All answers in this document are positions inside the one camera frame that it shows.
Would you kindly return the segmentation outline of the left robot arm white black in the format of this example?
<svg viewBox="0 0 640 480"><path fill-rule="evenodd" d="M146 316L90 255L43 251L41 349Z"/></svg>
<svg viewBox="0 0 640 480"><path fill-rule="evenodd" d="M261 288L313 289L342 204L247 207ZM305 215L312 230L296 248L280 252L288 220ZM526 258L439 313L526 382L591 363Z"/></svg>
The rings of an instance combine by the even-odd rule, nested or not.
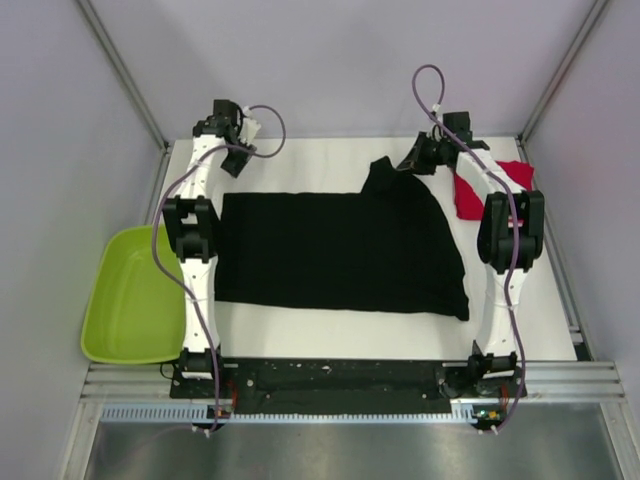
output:
<svg viewBox="0 0 640 480"><path fill-rule="evenodd" d="M237 177L255 152L252 141L259 129L251 109L232 100L214 100L212 113L192 129L186 171L167 186L154 219L153 239L165 236L180 267L178 273L161 268L184 294L185 333L178 354L178 379L191 380L209 397L220 394L227 382L225 370L218 366L220 337L210 306L222 246L213 172L219 168Z"/></svg>

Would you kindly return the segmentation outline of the black t shirt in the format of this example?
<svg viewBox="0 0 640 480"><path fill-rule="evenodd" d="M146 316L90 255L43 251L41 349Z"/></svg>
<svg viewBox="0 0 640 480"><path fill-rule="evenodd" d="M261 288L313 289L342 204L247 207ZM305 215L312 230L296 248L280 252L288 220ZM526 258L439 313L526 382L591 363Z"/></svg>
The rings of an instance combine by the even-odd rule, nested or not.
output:
<svg viewBox="0 0 640 480"><path fill-rule="evenodd" d="M218 301L470 318L465 268L438 200L388 158L358 193L230 193Z"/></svg>

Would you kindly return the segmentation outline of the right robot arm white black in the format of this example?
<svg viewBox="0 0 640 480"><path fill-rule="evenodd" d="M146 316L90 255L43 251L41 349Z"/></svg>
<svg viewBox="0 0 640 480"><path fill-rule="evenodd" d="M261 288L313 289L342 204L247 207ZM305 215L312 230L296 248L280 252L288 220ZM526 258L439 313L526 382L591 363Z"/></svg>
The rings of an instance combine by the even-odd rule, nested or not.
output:
<svg viewBox="0 0 640 480"><path fill-rule="evenodd" d="M473 138L467 112L437 117L430 109L427 115L434 128L418 134L399 169L432 175L447 166L483 201L476 242L487 273L481 328L466 366L447 373L442 383L487 396L503 381L522 377L524 347L516 314L526 276L542 254L545 199L514 181L489 146Z"/></svg>

